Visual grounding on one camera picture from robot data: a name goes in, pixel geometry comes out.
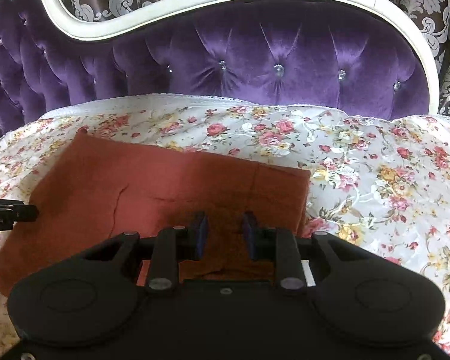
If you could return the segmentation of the rust red pants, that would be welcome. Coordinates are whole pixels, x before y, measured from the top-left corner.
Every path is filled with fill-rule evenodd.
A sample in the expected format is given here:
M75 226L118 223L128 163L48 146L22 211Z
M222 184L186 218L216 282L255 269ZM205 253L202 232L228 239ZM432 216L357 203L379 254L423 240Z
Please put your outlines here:
M0 249L0 292L20 279L124 232L156 236L209 223L205 252L182 262L187 279L253 280L272 264L253 262L241 233L245 212L301 236L311 174L206 152L181 153L78 133L34 188L34 223L17 224Z

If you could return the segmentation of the floral bed sheet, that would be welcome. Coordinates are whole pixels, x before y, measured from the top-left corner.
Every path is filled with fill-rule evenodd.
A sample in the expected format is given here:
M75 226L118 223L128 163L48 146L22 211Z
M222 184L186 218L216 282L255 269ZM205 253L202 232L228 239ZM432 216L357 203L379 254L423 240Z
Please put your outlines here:
M434 340L450 355L450 117L387 121L310 104L175 94L88 102L49 111L0 139L0 198L27 201L81 128L115 141L309 170L309 229L439 286L446 307Z

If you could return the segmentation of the purple tufted headboard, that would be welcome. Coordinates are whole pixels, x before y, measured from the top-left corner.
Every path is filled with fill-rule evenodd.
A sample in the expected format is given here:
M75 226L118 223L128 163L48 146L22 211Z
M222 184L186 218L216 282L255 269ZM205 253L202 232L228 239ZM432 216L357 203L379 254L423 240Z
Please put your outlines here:
M46 112L141 94L435 114L433 55L388 0L161 0L103 22L0 0L0 137Z

